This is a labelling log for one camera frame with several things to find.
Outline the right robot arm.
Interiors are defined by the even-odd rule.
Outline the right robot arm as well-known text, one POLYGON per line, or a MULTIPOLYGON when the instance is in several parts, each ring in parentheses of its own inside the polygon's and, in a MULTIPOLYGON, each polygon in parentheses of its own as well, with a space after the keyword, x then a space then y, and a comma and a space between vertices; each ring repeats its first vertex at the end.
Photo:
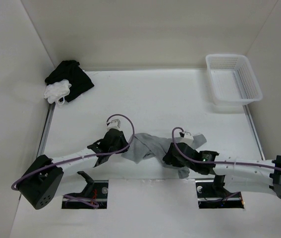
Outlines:
POLYGON ((189 168, 201 175, 213 175, 202 195, 220 200, 243 191, 274 195, 281 199, 281 156, 253 163, 221 160, 216 151, 197 151, 185 143, 171 143, 163 162, 176 168, 189 168))

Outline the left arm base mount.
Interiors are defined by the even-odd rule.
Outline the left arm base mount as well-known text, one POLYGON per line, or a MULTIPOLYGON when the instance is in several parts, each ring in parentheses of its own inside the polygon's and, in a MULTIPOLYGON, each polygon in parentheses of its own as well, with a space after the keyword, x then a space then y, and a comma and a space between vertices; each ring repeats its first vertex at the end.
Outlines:
POLYGON ((62 209, 107 209, 108 180, 94 180, 84 171, 77 172, 83 179, 83 188, 62 198, 62 209))

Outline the grey tank top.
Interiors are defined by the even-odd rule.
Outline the grey tank top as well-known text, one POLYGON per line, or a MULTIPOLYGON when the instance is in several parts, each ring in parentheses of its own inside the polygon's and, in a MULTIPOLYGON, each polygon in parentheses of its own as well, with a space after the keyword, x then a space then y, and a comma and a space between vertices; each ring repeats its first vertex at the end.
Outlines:
POLYGON ((167 165, 163 157, 167 154, 172 143, 171 138, 157 137, 147 133, 137 133, 129 146, 128 150, 122 153, 122 157, 138 164, 143 160, 156 158, 164 168, 177 171, 180 179, 189 177, 189 168, 178 168, 167 165))

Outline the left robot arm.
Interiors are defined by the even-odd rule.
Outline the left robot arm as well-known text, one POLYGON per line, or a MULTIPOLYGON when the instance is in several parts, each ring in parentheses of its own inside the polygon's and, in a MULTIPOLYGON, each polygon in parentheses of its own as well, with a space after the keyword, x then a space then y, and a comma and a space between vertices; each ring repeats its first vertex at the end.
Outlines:
POLYGON ((104 164, 111 155, 126 152, 133 139, 126 140, 123 131, 111 128, 102 139, 77 153, 58 158, 41 155, 13 188, 36 210, 57 196, 83 200, 92 194, 95 183, 85 171, 104 164))

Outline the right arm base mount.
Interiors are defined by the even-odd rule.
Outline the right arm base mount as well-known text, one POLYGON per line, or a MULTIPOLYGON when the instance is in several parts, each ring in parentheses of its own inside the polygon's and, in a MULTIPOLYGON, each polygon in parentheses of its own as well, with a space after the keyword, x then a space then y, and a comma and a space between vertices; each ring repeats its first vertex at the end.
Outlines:
POLYGON ((241 192, 224 189, 224 176, 195 181, 199 209, 244 209, 241 192))

